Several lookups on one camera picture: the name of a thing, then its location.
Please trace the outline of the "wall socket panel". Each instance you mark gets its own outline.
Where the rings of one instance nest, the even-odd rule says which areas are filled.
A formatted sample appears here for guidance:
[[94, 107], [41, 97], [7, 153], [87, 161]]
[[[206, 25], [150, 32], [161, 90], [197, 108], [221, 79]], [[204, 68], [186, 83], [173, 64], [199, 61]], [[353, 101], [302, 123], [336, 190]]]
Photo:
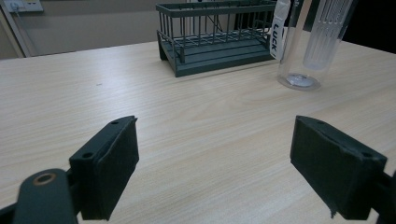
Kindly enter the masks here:
[[43, 12], [40, 0], [3, 0], [8, 12]]

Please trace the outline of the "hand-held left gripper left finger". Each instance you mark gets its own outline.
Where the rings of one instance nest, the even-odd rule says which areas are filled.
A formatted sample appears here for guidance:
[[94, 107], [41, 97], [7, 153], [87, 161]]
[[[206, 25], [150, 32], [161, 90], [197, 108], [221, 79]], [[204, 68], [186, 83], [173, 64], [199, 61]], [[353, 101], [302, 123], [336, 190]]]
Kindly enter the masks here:
[[109, 220], [139, 161], [135, 116], [110, 121], [73, 156], [84, 220]]

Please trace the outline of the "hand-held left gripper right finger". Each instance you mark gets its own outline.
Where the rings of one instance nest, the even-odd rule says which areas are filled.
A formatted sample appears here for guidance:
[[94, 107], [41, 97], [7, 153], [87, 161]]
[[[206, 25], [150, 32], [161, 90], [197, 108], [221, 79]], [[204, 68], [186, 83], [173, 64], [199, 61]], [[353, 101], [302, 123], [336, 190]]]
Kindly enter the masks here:
[[298, 116], [290, 162], [332, 216], [365, 220], [375, 210], [380, 219], [388, 218], [387, 158], [332, 125]]

